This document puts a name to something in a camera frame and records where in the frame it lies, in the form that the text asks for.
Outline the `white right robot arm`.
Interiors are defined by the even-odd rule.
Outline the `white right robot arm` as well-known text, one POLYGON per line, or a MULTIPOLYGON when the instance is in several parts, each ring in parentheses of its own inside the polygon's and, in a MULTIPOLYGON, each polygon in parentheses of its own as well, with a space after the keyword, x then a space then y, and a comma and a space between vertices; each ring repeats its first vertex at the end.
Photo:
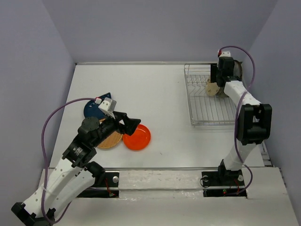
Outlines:
POLYGON ((235 104, 234 146, 221 161, 216 173, 217 181, 226 185, 239 176, 247 157, 256 145, 270 136, 272 107, 252 96, 235 74, 235 60, 230 52, 218 56, 216 67, 212 67, 211 81, 220 87, 235 104))

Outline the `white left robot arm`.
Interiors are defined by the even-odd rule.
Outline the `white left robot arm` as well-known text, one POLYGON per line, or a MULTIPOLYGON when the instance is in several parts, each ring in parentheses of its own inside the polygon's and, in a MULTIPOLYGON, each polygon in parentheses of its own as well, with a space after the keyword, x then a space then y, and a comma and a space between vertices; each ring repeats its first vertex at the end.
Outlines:
POLYGON ((81 192, 103 183, 105 169, 92 161, 95 148, 113 132, 132 135, 140 122, 121 112, 112 112, 103 122, 96 117, 85 118, 52 173, 45 174, 44 183, 34 194, 15 203, 11 211, 26 226, 56 224, 81 192))

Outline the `orange glossy plate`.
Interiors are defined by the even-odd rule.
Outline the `orange glossy plate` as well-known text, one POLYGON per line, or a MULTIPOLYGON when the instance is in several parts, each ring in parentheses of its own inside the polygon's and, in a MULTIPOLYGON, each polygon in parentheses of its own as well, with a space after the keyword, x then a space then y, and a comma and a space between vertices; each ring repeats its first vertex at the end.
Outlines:
POLYGON ((139 124, 135 132, 130 136, 127 134, 123 135, 124 145, 132 151, 140 151, 148 146, 151 141, 151 132, 149 129, 139 124))

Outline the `grey deer plate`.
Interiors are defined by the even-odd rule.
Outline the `grey deer plate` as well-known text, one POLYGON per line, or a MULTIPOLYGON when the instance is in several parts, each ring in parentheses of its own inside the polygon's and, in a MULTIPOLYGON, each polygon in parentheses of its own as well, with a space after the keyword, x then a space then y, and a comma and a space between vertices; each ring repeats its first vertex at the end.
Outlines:
MULTIPOLYGON (((234 62, 235 62, 234 70, 233 70, 234 76, 241 81, 238 60, 234 60, 234 62)), ((229 97, 224 93, 224 88, 220 88, 220 91, 217 93, 217 96, 220 98, 228 98, 229 97)))

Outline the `large teal floral plate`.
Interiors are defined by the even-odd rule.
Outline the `large teal floral plate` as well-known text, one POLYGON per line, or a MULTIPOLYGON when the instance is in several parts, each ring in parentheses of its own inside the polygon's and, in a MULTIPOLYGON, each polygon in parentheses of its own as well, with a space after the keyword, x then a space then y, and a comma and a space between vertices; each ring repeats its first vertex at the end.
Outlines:
POLYGON ((238 62, 239 70, 240 70, 240 78, 243 79, 243 68, 242 68, 242 62, 238 62))

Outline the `cream plate with prints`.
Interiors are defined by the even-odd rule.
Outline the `cream plate with prints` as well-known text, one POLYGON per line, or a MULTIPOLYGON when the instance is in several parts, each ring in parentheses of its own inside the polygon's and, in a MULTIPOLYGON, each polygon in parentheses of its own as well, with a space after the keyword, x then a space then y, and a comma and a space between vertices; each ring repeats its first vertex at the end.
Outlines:
POLYGON ((208 96, 213 97, 220 91, 220 87, 216 82, 211 82, 208 79, 206 82, 205 91, 208 96))

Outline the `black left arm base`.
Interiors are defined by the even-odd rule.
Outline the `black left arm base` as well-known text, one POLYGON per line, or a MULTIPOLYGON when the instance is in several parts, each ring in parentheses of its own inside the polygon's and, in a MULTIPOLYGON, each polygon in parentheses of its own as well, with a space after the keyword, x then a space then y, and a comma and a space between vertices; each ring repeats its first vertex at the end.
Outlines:
POLYGON ((119 171, 106 171, 104 179, 97 179, 95 183, 81 192, 78 198, 118 198, 119 171))

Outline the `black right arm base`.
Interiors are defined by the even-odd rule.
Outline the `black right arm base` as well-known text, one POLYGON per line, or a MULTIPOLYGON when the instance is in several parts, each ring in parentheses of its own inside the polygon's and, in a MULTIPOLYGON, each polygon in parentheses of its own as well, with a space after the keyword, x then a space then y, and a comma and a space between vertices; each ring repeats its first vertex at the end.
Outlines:
POLYGON ((209 197, 247 197, 242 170, 226 178, 221 178, 218 171, 203 171, 200 179, 203 196, 209 197))

